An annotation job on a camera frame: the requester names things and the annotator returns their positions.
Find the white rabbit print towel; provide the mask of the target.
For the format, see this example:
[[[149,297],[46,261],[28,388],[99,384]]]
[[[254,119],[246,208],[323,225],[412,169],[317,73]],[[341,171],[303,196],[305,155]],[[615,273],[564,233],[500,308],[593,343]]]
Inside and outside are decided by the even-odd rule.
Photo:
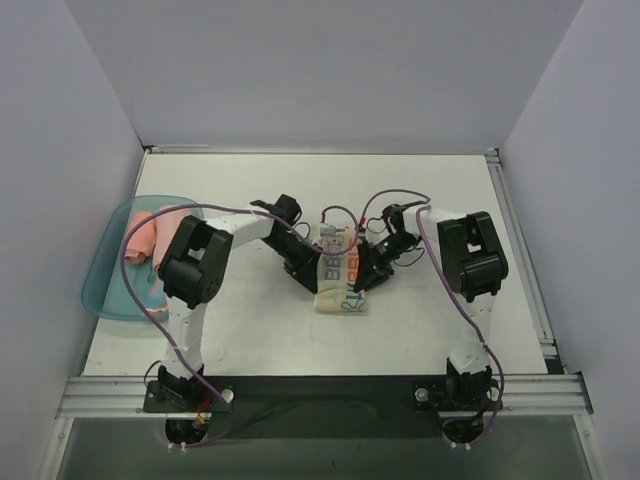
[[[318,246],[329,255],[322,254],[318,260],[318,293],[314,296],[314,310],[330,315],[365,314],[368,311],[366,294],[355,291],[359,266],[357,247],[337,255],[354,240],[358,241],[357,234],[350,227],[336,229],[336,237],[331,241],[322,241],[319,232],[316,235]]]

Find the orange polka dot towel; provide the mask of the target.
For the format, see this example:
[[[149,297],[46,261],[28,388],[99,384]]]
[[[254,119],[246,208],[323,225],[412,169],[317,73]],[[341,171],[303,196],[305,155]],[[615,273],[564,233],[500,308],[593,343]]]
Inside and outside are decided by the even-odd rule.
[[[153,315],[164,314],[168,310],[167,297],[162,280],[155,276],[147,296],[143,299],[145,308]]]

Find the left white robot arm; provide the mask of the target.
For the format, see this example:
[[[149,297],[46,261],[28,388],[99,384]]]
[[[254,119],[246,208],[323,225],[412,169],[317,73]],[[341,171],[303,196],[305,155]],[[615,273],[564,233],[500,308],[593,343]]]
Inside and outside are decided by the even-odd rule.
[[[159,389],[177,410],[188,412],[210,396],[197,379],[203,374],[202,337],[208,303],[219,293],[234,249],[255,240],[284,260],[285,271],[306,290],[318,291],[320,254],[289,229],[301,216],[298,202],[285,194],[275,203],[256,200],[247,214],[182,219],[159,266],[167,296],[173,341],[158,371]]]

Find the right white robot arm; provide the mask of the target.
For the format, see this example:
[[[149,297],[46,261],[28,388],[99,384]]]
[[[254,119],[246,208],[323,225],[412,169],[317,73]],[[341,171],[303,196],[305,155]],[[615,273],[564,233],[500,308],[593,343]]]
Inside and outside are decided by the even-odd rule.
[[[358,247],[355,290],[371,290],[391,278],[392,263],[422,245],[460,315],[446,373],[423,387],[440,410],[482,410],[494,404],[488,340],[493,305],[509,273],[489,213],[451,213],[424,202],[392,204],[382,213],[386,235]]]

